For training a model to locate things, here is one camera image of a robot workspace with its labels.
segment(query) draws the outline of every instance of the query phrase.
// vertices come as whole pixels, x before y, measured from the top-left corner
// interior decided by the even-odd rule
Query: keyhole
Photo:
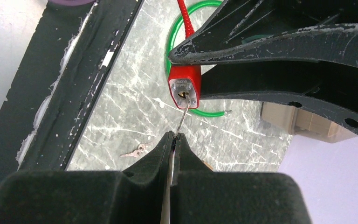
[[[180,98],[183,98],[183,99],[186,99],[186,96],[188,96],[188,95],[189,95],[189,93],[188,93],[188,92],[184,92],[184,91],[178,93],[178,96],[179,96]]]

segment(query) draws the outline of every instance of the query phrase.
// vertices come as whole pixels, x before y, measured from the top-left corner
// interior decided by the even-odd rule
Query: white wall
[[[329,144],[295,136],[278,172],[298,183],[314,224],[358,224],[358,137]]]

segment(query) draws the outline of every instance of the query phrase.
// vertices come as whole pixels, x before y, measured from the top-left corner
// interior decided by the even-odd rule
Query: silver key
[[[132,156],[137,158],[138,156],[140,156],[143,153],[143,150],[139,150],[139,149],[135,149],[133,152],[131,153],[126,153],[126,154],[121,154],[120,157],[125,157],[125,156]]]
[[[148,147],[152,142],[153,141],[151,141],[149,143],[141,143],[138,145],[137,149],[135,149],[131,153],[122,154],[122,155],[120,155],[120,157],[132,156],[132,157],[137,158],[145,151],[146,147]]]
[[[142,152],[144,152],[144,150],[153,142],[154,141],[151,141],[149,143],[141,143],[141,144],[138,145],[137,149],[141,150]]]

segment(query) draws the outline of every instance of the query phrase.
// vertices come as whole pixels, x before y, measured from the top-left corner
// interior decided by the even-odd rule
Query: hole
[[[189,95],[189,93],[188,93],[188,92],[184,92],[184,91],[178,93],[178,96],[179,96],[180,98],[183,98],[183,99],[186,99],[186,96],[188,96],[188,95]]]
[[[133,173],[133,172],[123,171],[123,173],[124,173],[127,177],[132,177],[132,176],[134,176],[134,173]]]
[[[297,108],[301,108],[303,105],[296,101],[289,102],[289,106],[295,106]]]
[[[352,118],[345,119],[345,123],[351,127],[358,128],[358,122]]]

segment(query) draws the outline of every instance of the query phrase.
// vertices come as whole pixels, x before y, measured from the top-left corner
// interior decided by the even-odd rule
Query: gray marble tabletop
[[[194,28],[214,10],[193,13]],[[152,150],[165,132],[176,130],[183,112],[169,94],[164,52],[179,13],[176,0],[144,1],[67,170],[123,170]],[[183,28],[177,39],[177,43],[184,39]],[[291,136],[261,120],[261,105],[245,100],[201,101],[200,109],[233,112],[219,118],[188,114],[180,132],[215,171],[274,172]],[[140,143],[149,143],[140,157],[120,157]]]

